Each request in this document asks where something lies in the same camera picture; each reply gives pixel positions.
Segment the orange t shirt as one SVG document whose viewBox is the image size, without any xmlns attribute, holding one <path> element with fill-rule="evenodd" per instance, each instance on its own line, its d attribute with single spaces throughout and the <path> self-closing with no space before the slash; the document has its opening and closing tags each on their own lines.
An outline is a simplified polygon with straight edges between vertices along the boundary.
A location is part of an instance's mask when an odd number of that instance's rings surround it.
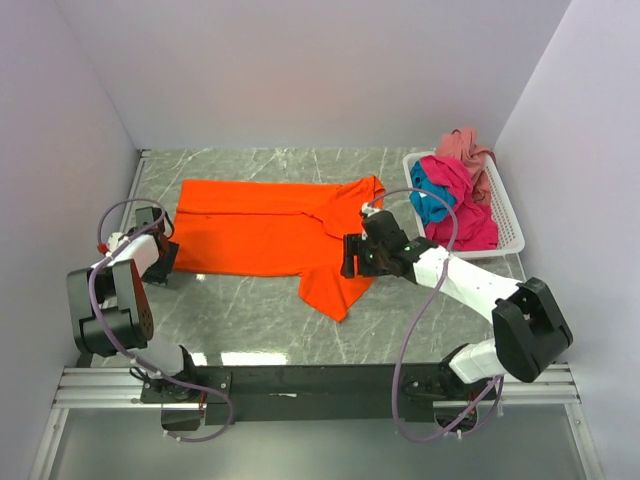
<svg viewBox="0 0 640 480">
<path fill-rule="evenodd" d="M 361 207 L 384 191 L 375 176 L 347 184 L 188 179 L 174 217 L 174 267 L 195 274 L 297 276 L 299 297 L 341 322 L 372 283 L 341 275 L 343 238 L 361 232 Z"/>
</svg>

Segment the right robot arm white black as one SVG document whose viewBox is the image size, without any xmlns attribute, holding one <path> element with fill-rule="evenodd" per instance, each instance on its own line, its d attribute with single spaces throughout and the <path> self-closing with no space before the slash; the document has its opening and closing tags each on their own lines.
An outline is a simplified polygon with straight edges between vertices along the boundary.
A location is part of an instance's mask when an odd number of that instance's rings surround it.
<svg viewBox="0 0 640 480">
<path fill-rule="evenodd" d="M 573 334 L 544 281 L 502 277 L 424 237 L 409 239 L 386 210 L 365 213 L 362 227 L 343 237 L 343 277 L 403 278 L 447 295 L 493 329 L 492 338 L 454 349 L 426 378 L 404 376 L 402 392 L 462 399 L 496 376 L 533 383 L 572 345 Z"/>
</svg>

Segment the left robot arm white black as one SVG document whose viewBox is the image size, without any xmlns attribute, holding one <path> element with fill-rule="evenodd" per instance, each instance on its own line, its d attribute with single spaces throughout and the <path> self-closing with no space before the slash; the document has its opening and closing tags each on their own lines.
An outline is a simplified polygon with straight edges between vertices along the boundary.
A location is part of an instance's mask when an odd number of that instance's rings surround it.
<svg viewBox="0 0 640 480">
<path fill-rule="evenodd" d="M 165 285 L 179 250 L 159 204 L 139 208 L 135 225 L 100 241 L 103 259 L 66 276 L 73 339 L 81 355 L 127 358 L 130 373 L 176 401 L 193 399 L 200 378 L 183 346 L 154 332 L 144 285 Z"/>
</svg>

